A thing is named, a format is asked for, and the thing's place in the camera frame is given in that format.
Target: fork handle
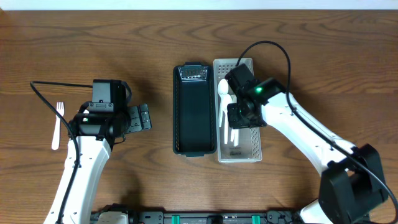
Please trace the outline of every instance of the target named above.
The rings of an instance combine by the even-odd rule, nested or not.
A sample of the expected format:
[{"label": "fork handle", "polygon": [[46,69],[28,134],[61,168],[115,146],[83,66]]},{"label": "fork handle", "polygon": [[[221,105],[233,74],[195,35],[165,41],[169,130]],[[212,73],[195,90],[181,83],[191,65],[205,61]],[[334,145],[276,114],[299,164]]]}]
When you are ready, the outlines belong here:
[{"label": "fork handle", "polygon": [[52,137],[52,144],[51,144],[51,148],[53,150],[57,150],[60,147],[60,123],[61,120],[58,116],[56,116],[56,120],[55,120],[55,129],[54,129],[54,135]]}]

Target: plastic fork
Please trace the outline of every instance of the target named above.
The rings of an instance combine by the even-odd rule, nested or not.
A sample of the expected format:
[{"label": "plastic fork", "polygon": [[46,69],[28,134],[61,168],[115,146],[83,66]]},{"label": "plastic fork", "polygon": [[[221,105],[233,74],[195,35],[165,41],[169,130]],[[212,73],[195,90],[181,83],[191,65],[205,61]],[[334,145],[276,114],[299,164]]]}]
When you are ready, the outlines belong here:
[{"label": "plastic fork", "polygon": [[[61,116],[63,116],[65,109],[63,106],[63,102],[57,102],[57,111],[58,113],[61,114]],[[61,120],[60,118],[55,115],[55,129],[54,129],[54,136],[52,137],[52,145],[51,148],[53,150],[57,150],[60,147],[60,125],[61,125]]]}]

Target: tabletop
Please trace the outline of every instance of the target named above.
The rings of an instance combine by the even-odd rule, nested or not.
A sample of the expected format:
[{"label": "tabletop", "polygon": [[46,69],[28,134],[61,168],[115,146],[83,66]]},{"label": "tabletop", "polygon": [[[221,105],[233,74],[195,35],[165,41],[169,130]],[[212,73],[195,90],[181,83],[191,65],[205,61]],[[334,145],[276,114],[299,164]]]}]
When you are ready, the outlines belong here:
[{"label": "tabletop", "polygon": [[[261,129],[262,161],[220,164],[172,150],[172,70],[237,58],[273,40],[292,61],[292,93],[316,119],[381,155],[398,194],[397,11],[26,11],[0,12],[0,223],[42,223],[63,172],[67,130],[51,150],[54,114],[31,80],[92,84],[126,81],[132,105],[147,103],[152,129],[114,147],[93,209],[123,203],[136,210],[298,210],[318,197],[309,160],[272,127]],[[279,49],[251,49],[254,73],[286,83]],[[84,88],[38,86],[65,119],[91,100]],[[391,202],[371,213],[394,217]]]}]

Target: white plastic utensil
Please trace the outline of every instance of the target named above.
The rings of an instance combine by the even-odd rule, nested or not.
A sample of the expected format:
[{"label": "white plastic utensil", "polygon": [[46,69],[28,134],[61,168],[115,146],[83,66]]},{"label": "white plastic utensil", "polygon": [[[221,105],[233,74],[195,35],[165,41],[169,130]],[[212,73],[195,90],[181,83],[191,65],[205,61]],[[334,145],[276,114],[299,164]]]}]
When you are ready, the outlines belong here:
[{"label": "white plastic utensil", "polygon": [[[232,103],[236,103],[236,96],[234,94],[232,94],[231,97],[232,97]],[[234,142],[234,147],[239,145],[239,130],[238,129],[232,129],[231,141]]]},{"label": "white plastic utensil", "polygon": [[[57,111],[60,113],[62,116],[65,112],[63,102],[58,102],[57,103]],[[60,118],[55,115],[56,120],[55,120],[55,129],[54,129],[54,135],[52,137],[52,145],[51,148],[53,150],[57,150],[60,147],[60,125],[61,125],[61,120]]]},{"label": "white plastic utensil", "polygon": [[[225,79],[222,79],[218,86],[217,92],[221,98],[220,105],[223,103],[224,96],[228,94],[229,86],[228,82]],[[223,108],[220,106],[220,110],[218,112],[218,127],[220,128],[223,124]]]},{"label": "white plastic utensil", "polygon": [[221,100],[221,104],[220,104],[220,109],[222,109],[224,111],[224,116],[225,116],[225,122],[224,122],[224,144],[228,143],[228,129],[229,129],[229,124],[228,124],[228,110],[227,110],[227,106],[232,103],[232,98],[229,94],[225,94],[225,96],[222,98]]}]

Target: black cable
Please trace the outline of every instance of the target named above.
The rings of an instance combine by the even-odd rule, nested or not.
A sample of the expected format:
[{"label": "black cable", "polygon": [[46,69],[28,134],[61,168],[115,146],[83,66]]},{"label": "black cable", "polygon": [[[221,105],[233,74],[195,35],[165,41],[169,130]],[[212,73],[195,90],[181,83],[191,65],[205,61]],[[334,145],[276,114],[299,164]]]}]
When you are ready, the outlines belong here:
[{"label": "black cable", "polygon": [[60,113],[42,96],[39,91],[37,91],[36,87],[34,84],[46,84],[46,85],[61,85],[61,86],[74,86],[74,87],[85,87],[85,88],[92,88],[93,86],[91,85],[79,85],[79,84],[69,84],[69,83],[57,83],[57,82],[42,82],[42,81],[31,81],[30,82],[30,87],[32,90],[36,93],[36,95],[45,103],[61,120],[61,122],[65,125],[65,127],[68,129],[70,138],[72,138],[72,141],[75,145],[75,150],[76,150],[76,160],[74,161],[74,167],[72,171],[72,175],[70,176],[70,180],[68,183],[68,187],[65,191],[65,195],[63,196],[61,207],[60,207],[60,212],[58,214],[58,220],[56,223],[62,223],[62,217],[63,217],[63,211],[65,210],[65,206],[68,200],[68,196],[70,193],[70,189],[72,188],[73,181],[75,180],[75,176],[77,173],[77,169],[80,166],[80,150],[79,150],[79,145],[77,144],[76,136],[73,133],[72,129],[70,128],[68,122],[63,118]]},{"label": "black cable", "polygon": [[326,143],[328,143],[331,147],[335,148],[337,151],[341,152],[344,156],[346,156],[351,162],[355,164],[356,167],[359,167],[360,170],[365,171],[368,173],[371,177],[373,177],[380,185],[382,188],[384,188],[388,195],[390,196],[392,203],[394,204],[394,208],[396,210],[396,215],[395,218],[392,222],[390,223],[397,223],[398,222],[398,201],[394,194],[392,193],[391,189],[382,181],[380,178],[378,178],[373,172],[371,172],[367,167],[362,165],[357,159],[355,159],[350,153],[345,151],[343,148],[341,148],[339,145],[337,145],[334,141],[329,139],[328,137],[324,136],[320,131],[318,131],[316,128],[314,128],[310,123],[308,123],[304,118],[299,115],[297,112],[297,109],[292,105],[290,102],[289,98],[289,93],[290,93],[290,76],[291,76],[291,65],[290,65],[290,58],[289,55],[287,54],[286,50],[279,45],[278,43],[275,43],[273,41],[269,40],[262,40],[259,42],[256,42],[252,45],[250,45],[242,54],[239,56],[238,62],[236,63],[236,66],[239,65],[241,59],[243,58],[244,54],[250,50],[252,47],[259,45],[259,44],[271,44],[276,47],[278,47],[285,55],[286,60],[287,60],[287,85],[286,85],[286,101],[287,104],[289,105],[289,108],[292,110],[293,114],[296,115],[296,117],[304,124],[306,125],[307,128],[309,128],[311,131],[313,131],[317,136],[319,136],[321,139],[323,139]]}]

